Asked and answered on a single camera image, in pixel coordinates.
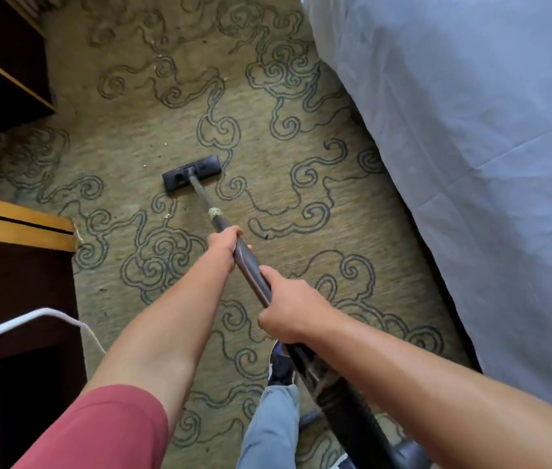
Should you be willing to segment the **person's right hand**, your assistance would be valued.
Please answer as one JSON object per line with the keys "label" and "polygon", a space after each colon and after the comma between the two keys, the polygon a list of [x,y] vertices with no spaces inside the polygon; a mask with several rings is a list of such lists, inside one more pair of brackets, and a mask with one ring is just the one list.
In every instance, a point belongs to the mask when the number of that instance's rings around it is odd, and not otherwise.
{"label": "person's right hand", "polygon": [[340,311],[306,281],[282,276],[282,289],[258,317],[259,327],[285,344],[304,344],[317,351],[339,321]]}

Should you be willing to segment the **person's left hand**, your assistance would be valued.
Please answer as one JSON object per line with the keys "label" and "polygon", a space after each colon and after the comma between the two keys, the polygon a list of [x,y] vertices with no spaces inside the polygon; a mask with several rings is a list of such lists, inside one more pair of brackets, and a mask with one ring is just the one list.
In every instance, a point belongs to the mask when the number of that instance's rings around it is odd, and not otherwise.
{"label": "person's left hand", "polygon": [[240,226],[229,226],[219,233],[212,233],[207,238],[209,256],[215,256],[226,265],[228,274],[235,268],[234,252],[237,241],[243,236]]}

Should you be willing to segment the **dark vacuum cleaner wand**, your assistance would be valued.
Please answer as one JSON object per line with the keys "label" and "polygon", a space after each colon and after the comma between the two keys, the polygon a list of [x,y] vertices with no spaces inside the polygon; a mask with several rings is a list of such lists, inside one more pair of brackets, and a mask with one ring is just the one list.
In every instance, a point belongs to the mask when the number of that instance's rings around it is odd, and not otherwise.
{"label": "dark vacuum cleaner wand", "polygon": [[[222,167],[218,157],[211,155],[162,174],[163,185],[167,193],[172,193],[187,186],[194,189],[209,217],[209,221],[218,233],[230,227],[230,223],[211,200],[200,181],[214,178],[220,175],[221,172]],[[263,307],[268,307],[272,302],[272,290],[260,272],[260,263],[256,255],[240,237],[237,239],[233,257],[235,264],[260,303]],[[314,353],[303,345],[286,345],[286,347],[296,369],[304,375],[310,368]]]}

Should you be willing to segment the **person's right forearm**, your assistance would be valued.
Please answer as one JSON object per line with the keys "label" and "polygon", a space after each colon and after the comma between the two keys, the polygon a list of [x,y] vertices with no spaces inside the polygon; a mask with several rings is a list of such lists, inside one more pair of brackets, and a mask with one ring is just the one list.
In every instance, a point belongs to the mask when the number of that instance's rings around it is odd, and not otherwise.
{"label": "person's right forearm", "polygon": [[552,405],[339,311],[304,330],[443,469],[552,469]]}

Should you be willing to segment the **person's left forearm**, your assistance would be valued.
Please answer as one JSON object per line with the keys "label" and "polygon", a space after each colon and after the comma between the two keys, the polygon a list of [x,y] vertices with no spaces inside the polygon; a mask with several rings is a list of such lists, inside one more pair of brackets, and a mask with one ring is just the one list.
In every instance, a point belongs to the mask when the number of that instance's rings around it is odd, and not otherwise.
{"label": "person's left forearm", "polygon": [[141,388],[162,404],[174,433],[233,267],[229,250],[201,256],[121,332],[83,393],[111,385]]}

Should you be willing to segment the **dark sneaker shoe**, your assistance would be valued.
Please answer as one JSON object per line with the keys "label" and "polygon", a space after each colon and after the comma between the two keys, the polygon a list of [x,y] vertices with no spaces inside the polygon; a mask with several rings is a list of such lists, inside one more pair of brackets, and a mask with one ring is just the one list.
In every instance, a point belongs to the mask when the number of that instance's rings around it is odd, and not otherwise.
{"label": "dark sneaker shoe", "polygon": [[267,386],[296,385],[296,379],[297,372],[291,357],[283,343],[276,340],[269,356]]}

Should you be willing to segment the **light blue jeans leg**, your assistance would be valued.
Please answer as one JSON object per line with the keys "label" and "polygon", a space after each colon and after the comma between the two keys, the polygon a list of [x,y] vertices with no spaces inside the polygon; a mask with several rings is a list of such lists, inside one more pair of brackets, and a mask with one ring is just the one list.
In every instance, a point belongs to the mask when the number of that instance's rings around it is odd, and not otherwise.
{"label": "light blue jeans leg", "polygon": [[296,469],[300,392],[267,386],[244,434],[236,469]]}

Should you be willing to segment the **red shirt sleeve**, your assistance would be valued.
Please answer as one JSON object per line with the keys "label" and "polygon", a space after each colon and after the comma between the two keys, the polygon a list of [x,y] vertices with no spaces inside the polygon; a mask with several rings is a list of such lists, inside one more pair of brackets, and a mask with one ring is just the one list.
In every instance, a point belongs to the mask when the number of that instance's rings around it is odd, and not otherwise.
{"label": "red shirt sleeve", "polygon": [[154,395],[103,386],[79,396],[12,469],[160,469],[169,431]]}

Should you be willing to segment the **dark wooden cabinet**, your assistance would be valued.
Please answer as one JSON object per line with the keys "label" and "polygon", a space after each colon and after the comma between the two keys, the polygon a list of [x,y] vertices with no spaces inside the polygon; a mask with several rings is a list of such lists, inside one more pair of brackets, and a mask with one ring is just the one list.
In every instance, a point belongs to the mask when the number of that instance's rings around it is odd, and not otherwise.
{"label": "dark wooden cabinet", "polygon": [[[0,324],[40,308],[78,319],[66,219],[0,201]],[[10,469],[87,381],[79,327],[40,316],[0,334],[0,469]]]}

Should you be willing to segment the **bed with white sheet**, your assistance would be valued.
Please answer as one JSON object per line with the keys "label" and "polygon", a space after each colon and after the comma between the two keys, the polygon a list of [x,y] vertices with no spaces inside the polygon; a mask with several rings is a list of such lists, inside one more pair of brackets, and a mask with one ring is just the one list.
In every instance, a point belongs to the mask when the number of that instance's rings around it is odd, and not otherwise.
{"label": "bed with white sheet", "polygon": [[552,405],[552,0],[301,0],[489,377]]}

